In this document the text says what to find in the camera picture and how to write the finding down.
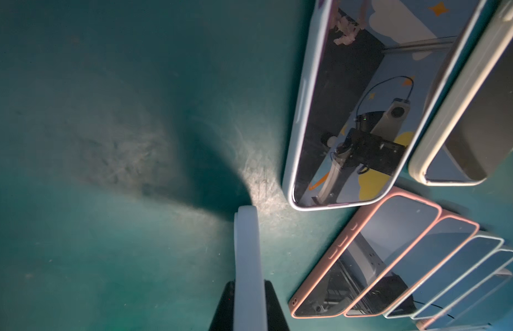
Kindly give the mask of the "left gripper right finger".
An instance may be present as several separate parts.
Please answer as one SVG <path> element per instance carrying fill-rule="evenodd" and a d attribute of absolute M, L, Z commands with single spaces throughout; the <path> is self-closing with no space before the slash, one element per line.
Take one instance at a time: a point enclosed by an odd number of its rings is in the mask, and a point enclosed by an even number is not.
<path fill-rule="evenodd" d="M 267 308 L 267 330 L 290 331 L 275 289 L 269 280 L 265 280 L 265 299 Z"/>

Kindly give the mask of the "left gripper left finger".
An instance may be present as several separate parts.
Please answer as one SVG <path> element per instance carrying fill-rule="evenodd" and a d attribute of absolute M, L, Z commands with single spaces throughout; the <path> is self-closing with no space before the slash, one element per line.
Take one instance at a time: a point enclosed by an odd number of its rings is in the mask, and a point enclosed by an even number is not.
<path fill-rule="evenodd" d="M 235 282 L 227 282 L 211 321 L 209 331 L 234 330 L 234 293 Z"/>

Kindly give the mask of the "phone blue case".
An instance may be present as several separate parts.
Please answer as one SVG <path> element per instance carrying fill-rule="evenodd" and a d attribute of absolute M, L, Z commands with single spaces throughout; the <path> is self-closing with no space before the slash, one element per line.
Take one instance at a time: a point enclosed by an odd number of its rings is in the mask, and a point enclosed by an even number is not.
<path fill-rule="evenodd" d="M 267 330 L 265 281 L 260 256 L 259 216 L 253 205 L 234 215 L 234 330 Z"/>

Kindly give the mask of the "phone rose case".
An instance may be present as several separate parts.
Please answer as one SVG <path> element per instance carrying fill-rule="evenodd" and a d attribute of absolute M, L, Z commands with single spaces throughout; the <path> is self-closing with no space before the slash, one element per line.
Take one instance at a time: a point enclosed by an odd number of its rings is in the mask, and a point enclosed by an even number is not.
<path fill-rule="evenodd" d="M 408 287 L 392 268 L 434 226 L 441 207 L 393 188 L 360 207 L 289 301 L 296 319 L 378 316 Z"/>

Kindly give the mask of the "phone coral case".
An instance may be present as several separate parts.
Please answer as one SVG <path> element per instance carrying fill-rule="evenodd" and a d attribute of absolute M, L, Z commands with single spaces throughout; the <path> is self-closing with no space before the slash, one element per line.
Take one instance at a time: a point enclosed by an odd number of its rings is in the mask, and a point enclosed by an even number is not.
<path fill-rule="evenodd" d="M 413 293 L 447 263 L 478 231 L 480 225 L 449 211 L 347 313 L 346 317 L 408 317 L 416 312 Z"/>

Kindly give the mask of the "phone light pink case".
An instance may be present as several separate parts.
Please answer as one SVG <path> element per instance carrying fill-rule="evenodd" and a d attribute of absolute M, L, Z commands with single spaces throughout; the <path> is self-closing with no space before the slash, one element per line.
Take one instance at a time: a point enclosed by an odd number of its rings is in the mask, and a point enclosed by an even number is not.
<path fill-rule="evenodd" d="M 484 283 L 472 290 L 442 317 L 420 320 L 416 325 L 419 330 L 444 329 L 455 326 L 456 321 L 470 310 L 497 292 L 513 278 L 513 273 L 506 268 L 500 270 Z"/>

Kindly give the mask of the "phone grey case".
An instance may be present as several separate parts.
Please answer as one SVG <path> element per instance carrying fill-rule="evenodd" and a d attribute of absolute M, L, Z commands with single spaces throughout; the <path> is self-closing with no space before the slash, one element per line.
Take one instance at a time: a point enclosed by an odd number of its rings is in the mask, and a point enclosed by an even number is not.
<path fill-rule="evenodd" d="M 283 192 L 300 211 L 372 204 L 394 185 L 486 1 L 317 1 Z"/>

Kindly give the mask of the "phone cream case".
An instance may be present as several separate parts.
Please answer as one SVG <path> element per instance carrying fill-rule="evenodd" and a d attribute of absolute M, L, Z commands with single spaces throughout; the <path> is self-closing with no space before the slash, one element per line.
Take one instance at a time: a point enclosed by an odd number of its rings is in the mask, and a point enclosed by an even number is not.
<path fill-rule="evenodd" d="M 426 186 L 477 186 L 513 151 L 513 1 L 498 8 L 408 163 Z"/>

